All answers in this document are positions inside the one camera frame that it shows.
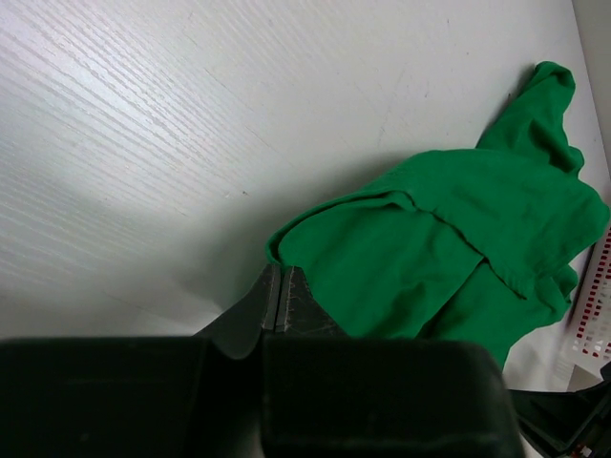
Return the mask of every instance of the white table surface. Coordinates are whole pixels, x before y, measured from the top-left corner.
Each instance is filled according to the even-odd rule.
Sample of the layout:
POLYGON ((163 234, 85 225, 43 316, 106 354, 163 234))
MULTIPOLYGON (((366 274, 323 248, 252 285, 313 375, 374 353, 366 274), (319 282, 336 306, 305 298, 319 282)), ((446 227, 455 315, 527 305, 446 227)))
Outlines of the white table surface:
MULTIPOLYGON (((200 329, 274 229, 473 146, 541 60, 574 72, 566 131, 609 201, 570 0, 2 0, 0 336, 200 329)), ((519 370, 543 332, 512 384, 549 385, 519 370)))

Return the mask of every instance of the red and white object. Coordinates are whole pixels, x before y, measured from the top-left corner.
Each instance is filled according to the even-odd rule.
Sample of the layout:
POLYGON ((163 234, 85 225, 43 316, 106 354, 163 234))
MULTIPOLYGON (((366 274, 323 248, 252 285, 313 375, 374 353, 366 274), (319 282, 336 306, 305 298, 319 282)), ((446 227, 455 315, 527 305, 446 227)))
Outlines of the red and white object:
POLYGON ((566 358, 600 377, 611 362, 611 227, 594 247, 566 336, 566 358))

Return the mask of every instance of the fabric fold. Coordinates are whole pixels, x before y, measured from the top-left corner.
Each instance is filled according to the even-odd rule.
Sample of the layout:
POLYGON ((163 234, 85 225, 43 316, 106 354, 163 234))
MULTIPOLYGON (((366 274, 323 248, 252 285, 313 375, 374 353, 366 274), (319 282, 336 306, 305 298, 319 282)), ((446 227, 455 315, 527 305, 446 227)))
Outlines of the fabric fold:
POLYGON ((478 342, 503 364, 562 316, 568 262, 609 218, 562 129, 574 90, 568 70, 539 64, 476 148, 416 155, 319 205, 271 238, 269 259, 302 267, 352 336, 478 342))

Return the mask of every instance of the black object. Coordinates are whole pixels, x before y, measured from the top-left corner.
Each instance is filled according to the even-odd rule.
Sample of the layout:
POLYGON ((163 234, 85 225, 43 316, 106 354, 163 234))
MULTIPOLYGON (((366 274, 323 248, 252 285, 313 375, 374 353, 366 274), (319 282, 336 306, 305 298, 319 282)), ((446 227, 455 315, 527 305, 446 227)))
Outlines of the black object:
POLYGON ((267 266, 194 337, 0 346, 2 457, 312 454, 523 451, 485 350, 349 339, 298 268, 267 266))
POLYGON ((575 393, 512 391, 512 398, 522 434, 541 455, 587 448, 582 456, 611 458, 611 381, 575 393))

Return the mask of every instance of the green cloth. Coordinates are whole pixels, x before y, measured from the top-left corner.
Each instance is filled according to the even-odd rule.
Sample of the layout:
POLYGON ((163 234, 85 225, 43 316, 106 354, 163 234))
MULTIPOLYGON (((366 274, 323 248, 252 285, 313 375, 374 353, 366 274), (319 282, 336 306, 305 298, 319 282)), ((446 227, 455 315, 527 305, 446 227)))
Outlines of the green cloth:
POLYGON ((562 129, 574 91, 568 70, 539 64, 475 149, 411 157, 306 212, 269 259, 302 267, 351 336, 471 341, 504 364, 561 319, 578 282, 568 262, 609 219, 562 129))

